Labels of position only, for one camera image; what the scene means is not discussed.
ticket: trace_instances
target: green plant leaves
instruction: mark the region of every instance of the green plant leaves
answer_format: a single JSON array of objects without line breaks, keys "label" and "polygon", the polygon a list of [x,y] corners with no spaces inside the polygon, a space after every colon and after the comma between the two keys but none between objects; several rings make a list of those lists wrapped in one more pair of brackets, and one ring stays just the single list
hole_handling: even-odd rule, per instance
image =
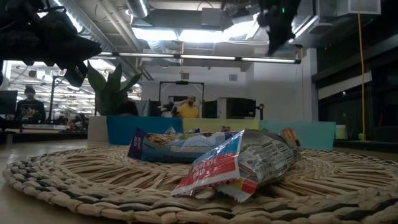
[{"label": "green plant leaves", "polygon": [[104,76],[102,76],[97,70],[95,70],[90,61],[87,62],[87,78],[88,82],[90,83],[91,87],[93,87],[95,93],[101,93],[106,85],[106,80]]},{"label": "green plant leaves", "polygon": [[113,73],[108,75],[105,90],[110,93],[115,93],[120,90],[120,80],[122,79],[122,64],[120,63]]},{"label": "green plant leaves", "polygon": [[136,84],[142,74],[120,82],[122,66],[119,64],[114,73],[109,74],[108,81],[88,63],[88,81],[93,87],[96,96],[95,102],[98,112],[102,116],[114,115],[118,105],[127,99],[127,91]]},{"label": "green plant leaves", "polygon": [[134,75],[132,78],[129,80],[123,81],[121,83],[121,89],[120,91],[125,91],[127,92],[128,89],[130,89],[133,85],[135,85],[141,78],[142,74]]}]

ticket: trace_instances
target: woven rattan mat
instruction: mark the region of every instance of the woven rattan mat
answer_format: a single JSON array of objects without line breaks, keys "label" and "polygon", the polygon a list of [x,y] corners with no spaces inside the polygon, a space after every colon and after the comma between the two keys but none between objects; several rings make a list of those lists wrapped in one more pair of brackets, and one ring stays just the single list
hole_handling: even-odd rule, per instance
[{"label": "woven rattan mat", "polygon": [[304,150],[286,178],[247,202],[170,196],[189,165],[141,162],[126,147],[56,152],[8,165],[16,190],[75,213],[144,223],[392,223],[398,163]]}]

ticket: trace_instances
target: chip bag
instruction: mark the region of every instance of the chip bag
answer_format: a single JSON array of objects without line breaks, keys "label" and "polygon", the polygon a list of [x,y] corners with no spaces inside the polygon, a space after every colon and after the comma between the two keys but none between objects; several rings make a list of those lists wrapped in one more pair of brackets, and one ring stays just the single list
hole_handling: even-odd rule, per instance
[{"label": "chip bag", "polygon": [[214,186],[239,202],[270,184],[300,159],[299,148],[268,131],[246,129],[196,159],[172,195]]},{"label": "chip bag", "polygon": [[167,132],[154,134],[136,129],[127,156],[148,162],[192,163],[236,134],[179,134],[171,129]]}]

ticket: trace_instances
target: white wall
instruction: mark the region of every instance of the white wall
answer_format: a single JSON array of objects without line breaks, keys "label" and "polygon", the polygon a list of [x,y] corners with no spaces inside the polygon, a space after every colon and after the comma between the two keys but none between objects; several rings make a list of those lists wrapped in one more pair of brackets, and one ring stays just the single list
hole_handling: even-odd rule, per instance
[{"label": "white wall", "polygon": [[297,120],[302,117],[297,101],[297,65],[255,63],[248,70],[248,98],[264,104],[264,119]]},{"label": "white wall", "polygon": [[[147,67],[147,71],[154,77],[155,81],[142,82],[143,100],[159,99],[160,81],[180,80],[180,67]],[[239,68],[210,68],[207,67],[184,67],[184,72],[190,74],[190,82],[205,83],[205,101],[216,100],[218,97],[237,97],[245,98],[245,76]],[[229,74],[237,74],[238,81],[229,81]],[[187,96],[193,95],[201,99],[201,85],[176,85],[162,84],[162,102],[167,101],[168,96]]]},{"label": "white wall", "polygon": [[[159,81],[180,80],[179,67],[147,67],[156,81],[142,83],[142,99],[158,100]],[[264,119],[268,120],[318,120],[318,96],[311,81],[317,72],[315,49],[307,50],[300,65],[254,63],[249,69],[240,72],[238,68],[185,67],[190,73],[190,82],[205,82],[205,101],[218,97],[250,98],[257,105],[263,103]],[[229,81],[229,74],[238,74],[238,81]],[[162,102],[169,95],[194,95],[201,98],[201,91],[194,86],[171,84],[162,85]]]}]

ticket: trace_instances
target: blue planter box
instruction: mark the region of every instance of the blue planter box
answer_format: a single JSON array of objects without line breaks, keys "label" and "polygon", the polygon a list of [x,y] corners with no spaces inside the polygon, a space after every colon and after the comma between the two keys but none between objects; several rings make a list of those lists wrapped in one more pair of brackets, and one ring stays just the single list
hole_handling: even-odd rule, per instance
[{"label": "blue planter box", "polygon": [[178,133],[183,132],[181,118],[108,116],[106,125],[108,141],[111,145],[130,145],[136,128],[146,133],[157,134],[164,134],[170,127]]}]

